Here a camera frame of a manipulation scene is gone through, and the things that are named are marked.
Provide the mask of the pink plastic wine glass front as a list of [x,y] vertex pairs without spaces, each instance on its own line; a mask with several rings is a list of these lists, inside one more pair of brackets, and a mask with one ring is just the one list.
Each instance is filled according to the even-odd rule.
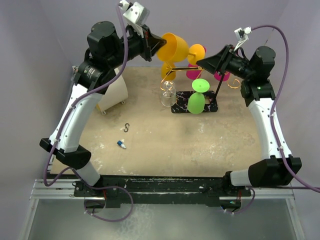
[[217,81],[221,81],[221,79],[223,79],[223,82],[226,82],[229,80],[230,78],[230,73],[229,72],[225,72],[224,75],[220,74],[219,72],[216,72],[213,76]]

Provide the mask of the pink plastic wine glass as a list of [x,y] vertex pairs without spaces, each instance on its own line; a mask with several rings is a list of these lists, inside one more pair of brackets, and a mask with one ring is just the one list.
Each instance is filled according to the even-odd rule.
[[223,82],[226,82],[229,80],[230,78],[230,73],[229,72],[225,72],[224,75],[220,74],[219,72],[216,72],[213,76],[217,81],[221,81],[221,79],[223,79]]
[[202,70],[198,69],[198,65],[193,64],[196,63],[198,60],[202,60],[206,54],[206,48],[201,44],[194,44],[189,48],[189,52],[191,54],[195,54],[188,57],[188,70],[186,71],[186,76],[190,80],[195,80],[201,77]]

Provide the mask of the orange plastic wine glass front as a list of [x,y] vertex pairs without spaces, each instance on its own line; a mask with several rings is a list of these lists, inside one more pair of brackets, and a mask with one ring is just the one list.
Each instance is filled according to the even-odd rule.
[[182,62],[187,59],[191,65],[205,58],[206,50],[201,44],[189,46],[187,42],[173,33],[165,33],[162,38],[166,44],[156,53],[159,60],[163,62]]

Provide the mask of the orange plastic wine glass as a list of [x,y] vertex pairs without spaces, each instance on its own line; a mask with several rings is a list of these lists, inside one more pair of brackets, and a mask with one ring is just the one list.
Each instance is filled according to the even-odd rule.
[[187,42],[173,33],[165,33],[162,38],[166,44],[156,53],[159,60],[163,62],[182,62],[187,59],[191,65],[205,58],[206,50],[201,44],[189,46]]
[[164,62],[161,67],[161,78],[165,81],[173,81],[176,78],[176,72],[169,72],[175,67],[176,66],[173,62]]

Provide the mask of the green plastic wine glass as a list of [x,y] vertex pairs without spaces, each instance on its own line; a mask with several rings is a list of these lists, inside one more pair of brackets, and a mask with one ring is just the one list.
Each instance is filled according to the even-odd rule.
[[204,111],[206,103],[204,93],[210,89],[210,83],[203,78],[197,78],[192,82],[191,87],[194,93],[188,99],[187,110],[197,115]]

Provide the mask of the clear glass wine glass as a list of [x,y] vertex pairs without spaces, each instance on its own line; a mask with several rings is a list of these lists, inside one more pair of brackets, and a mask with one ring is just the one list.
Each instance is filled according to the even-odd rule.
[[162,85],[163,91],[160,96],[161,103],[165,107],[172,107],[177,100],[176,86],[173,81],[164,81]]

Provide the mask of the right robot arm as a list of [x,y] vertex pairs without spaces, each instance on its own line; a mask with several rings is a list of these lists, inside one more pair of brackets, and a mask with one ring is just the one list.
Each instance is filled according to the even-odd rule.
[[209,73],[229,72],[242,79],[241,96],[244,98],[256,124],[261,160],[244,170],[226,173],[228,180],[222,190],[228,196],[235,195],[240,187],[287,186],[302,167],[299,157],[294,157],[283,136],[276,108],[276,95],[269,80],[275,65],[275,51],[268,46],[256,49],[251,59],[240,57],[233,45],[226,45],[216,55],[197,61],[197,65]]

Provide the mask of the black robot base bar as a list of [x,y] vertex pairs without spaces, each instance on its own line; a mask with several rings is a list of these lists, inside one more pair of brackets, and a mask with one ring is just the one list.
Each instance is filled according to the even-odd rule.
[[227,177],[102,175],[93,187],[77,176],[71,179],[73,196],[84,198],[89,209],[119,208],[122,204],[205,205],[238,210],[241,197],[252,192],[244,186],[232,186]]

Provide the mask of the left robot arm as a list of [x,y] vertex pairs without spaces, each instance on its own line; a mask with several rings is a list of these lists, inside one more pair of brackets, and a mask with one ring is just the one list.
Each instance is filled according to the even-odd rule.
[[122,37],[109,21],[96,23],[87,36],[88,49],[74,77],[71,96],[56,130],[39,145],[86,182],[91,196],[103,191],[103,178],[92,165],[91,152],[79,142],[87,121],[110,84],[122,74],[127,61],[141,56],[150,62],[167,41],[142,26],[138,34],[131,25],[122,26]]

